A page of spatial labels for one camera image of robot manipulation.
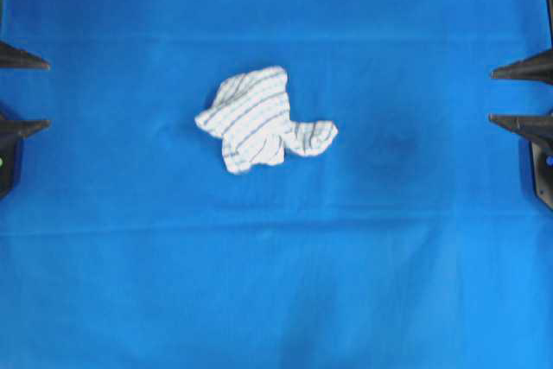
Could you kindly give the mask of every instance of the blue fabric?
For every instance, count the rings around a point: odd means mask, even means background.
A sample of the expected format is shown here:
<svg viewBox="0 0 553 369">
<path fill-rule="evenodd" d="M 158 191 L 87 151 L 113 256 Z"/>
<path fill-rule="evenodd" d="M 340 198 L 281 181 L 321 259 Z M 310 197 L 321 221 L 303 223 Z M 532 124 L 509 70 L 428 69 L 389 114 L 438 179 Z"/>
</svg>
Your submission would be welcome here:
<svg viewBox="0 0 553 369">
<path fill-rule="evenodd" d="M 6 0 L 0 72 L 50 130 L 0 203 L 0 367 L 553 364 L 552 215 L 488 112 L 550 87 L 544 0 Z M 226 173 L 194 126 L 220 81 L 282 65 L 323 156 Z"/>
</svg>

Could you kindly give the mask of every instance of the crumpled cloth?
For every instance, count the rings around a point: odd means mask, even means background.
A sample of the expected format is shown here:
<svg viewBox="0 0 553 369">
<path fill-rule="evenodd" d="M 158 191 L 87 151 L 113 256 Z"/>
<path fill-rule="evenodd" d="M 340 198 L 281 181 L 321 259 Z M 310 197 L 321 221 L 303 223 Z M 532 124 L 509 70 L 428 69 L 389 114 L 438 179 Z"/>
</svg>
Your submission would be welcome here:
<svg viewBox="0 0 553 369">
<path fill-rule="evenodd" d="M 229 172 L 238 175 L 255 164 L 283 163 L 285 149 L 318 156 L 338 134 L 332 121 L 290 121 L 287 82 L 281 67 L 241 73 L 225 80 L 212 107 L 195 118 L 200 129 L 223 140 Z"/>
</svg>

